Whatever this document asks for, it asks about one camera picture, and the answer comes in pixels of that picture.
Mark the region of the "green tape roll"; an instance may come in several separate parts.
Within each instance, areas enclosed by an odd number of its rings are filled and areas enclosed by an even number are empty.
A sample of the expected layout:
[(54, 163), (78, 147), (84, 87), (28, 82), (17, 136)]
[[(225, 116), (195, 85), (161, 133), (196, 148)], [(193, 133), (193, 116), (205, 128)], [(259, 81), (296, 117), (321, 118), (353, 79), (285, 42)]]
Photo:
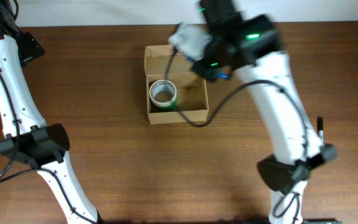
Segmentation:
[(162, 111), (162, 112), (173, 111), (177, 105), (176, 98), (174, 101), (169, 101), (167, 106), (162, 106), (163, 105), (162, 102), (156, 101), (153, 98), (151, 98), (150, 101), (153, 108), (155, 108), (157, 111)]

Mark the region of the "white masking tape roll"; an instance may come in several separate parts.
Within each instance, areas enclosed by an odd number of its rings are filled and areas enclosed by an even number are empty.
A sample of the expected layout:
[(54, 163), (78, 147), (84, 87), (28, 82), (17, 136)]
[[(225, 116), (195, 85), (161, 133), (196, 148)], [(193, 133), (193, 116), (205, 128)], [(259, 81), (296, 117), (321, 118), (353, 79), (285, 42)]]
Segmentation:
[(169, 80), (157, 80), (149, 88), (149, 97), (167, 106), (169, 101), (177, 99), (177, 88)]

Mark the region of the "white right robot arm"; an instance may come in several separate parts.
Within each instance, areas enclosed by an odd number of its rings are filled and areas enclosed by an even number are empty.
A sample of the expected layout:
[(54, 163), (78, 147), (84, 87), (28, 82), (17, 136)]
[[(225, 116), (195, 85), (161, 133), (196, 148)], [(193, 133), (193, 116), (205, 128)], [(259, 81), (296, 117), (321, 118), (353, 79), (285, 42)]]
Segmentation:
[(201, 1), (212, 39), (200, 65), (229, 67), (256, 104), (273, 144), (273, 154), (257, 164), (270, 188), (270, 223), (303, 223), (303, 193), (311, 173), (337, 158), (313, 127), (295, 87), (280, 32), (266, 16), (244, 19), (232, 1)]

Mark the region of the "blue ballpoint pen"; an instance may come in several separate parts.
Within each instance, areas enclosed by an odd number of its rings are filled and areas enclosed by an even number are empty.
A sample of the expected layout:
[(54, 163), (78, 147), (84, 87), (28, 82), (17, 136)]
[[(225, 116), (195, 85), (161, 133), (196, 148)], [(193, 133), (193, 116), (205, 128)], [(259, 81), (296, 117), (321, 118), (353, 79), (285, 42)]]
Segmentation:
[(186, 59), (192, 63), (191, 71), (209, 82), (216, 82), (219, 78), (228, 79), (229, 75), (223, 72), (224, 67), (218, 59), (212, 56), (203, 57), (196, 60), (190, 56)]

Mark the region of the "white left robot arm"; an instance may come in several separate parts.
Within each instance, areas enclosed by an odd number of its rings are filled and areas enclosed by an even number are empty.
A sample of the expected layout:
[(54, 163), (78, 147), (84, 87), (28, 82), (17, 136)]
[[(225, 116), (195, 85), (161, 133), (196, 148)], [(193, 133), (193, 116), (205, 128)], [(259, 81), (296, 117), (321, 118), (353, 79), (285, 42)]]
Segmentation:
[(9, 158), (0, 184), (36, 172), (51, 188), (68, 223), (101, 223), (72, 168), (65, 128), (47, 125), (30, 94), (22, 68), (45, 51), (31, 33), (19, 29), (18, 13), (17, 1), (0, 1), (0, 154)]

